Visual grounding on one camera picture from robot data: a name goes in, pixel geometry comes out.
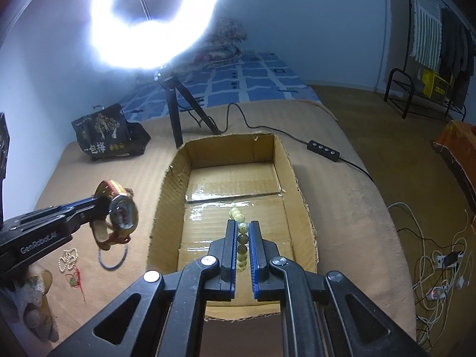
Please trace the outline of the left gloved hand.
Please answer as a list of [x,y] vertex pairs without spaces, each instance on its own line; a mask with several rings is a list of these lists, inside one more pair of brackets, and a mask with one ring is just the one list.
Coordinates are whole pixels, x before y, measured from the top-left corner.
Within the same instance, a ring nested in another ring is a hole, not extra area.
[[14,282],[18,317],[42,342],[57,342],[57,321],[49,307],[47,294],[52,286],[52,273],[34,264],[23,278]]

